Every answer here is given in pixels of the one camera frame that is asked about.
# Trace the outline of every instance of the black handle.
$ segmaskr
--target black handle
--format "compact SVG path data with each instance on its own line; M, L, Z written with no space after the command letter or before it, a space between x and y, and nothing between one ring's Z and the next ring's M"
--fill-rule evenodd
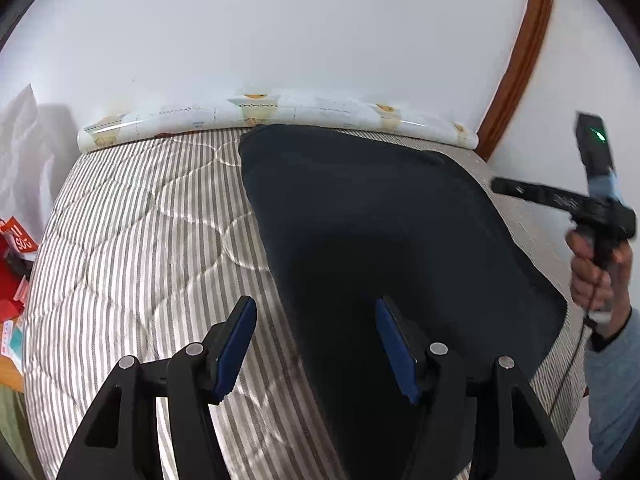
M613 249L618 245L616 240L596 236L593 241L593 264L603 270L609 270Z

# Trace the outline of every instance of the human hand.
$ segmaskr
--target human hand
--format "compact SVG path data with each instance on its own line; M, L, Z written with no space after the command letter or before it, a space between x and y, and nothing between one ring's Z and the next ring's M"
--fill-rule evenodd
M566 243L574 252L571 261L571 296L574 303L585 310L599 310L611 302L611 323L604 327L602 336L614 335L625 325L631 313L629 280L633 251L627 241L622 242L611 255L611 275L596 267L591 244L576 231L569 231Z

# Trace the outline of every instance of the brown wooden trim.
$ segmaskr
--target brown wooden trim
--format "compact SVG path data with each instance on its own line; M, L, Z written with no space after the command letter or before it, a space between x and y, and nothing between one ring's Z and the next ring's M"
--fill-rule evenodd
M524 94L546 35L553 0L529 0L511 59L494 100L480 124L476 153L484 160L494 152Z

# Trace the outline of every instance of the gray sleeve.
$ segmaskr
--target gray sleeve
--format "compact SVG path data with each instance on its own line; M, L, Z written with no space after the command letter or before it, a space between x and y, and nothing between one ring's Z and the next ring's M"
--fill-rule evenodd
M640 418L640 312L601 352L588 343L584 373L589 387L589 439L593 465L605 472Z

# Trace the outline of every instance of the striped mattress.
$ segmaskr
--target striped mattress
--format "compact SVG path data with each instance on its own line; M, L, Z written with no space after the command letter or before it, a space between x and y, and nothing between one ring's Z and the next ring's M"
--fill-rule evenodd
M25 393L49 479L118 359L170 357L255 298L258 322L233 392L211 415L233 479L345 478L305 376L241 180L245 129L144 140L80 157L56 201L26 308ZM532 386L548 410L577 343L569 269L513 199L489 189L469 150L387 134L345 134L441 152L482 186L514 241L569 302ZM572 367L552 417L564 436L584 377ZM168 409L158 400L164 476L177 480ZM459 478L467 478L468 470Z

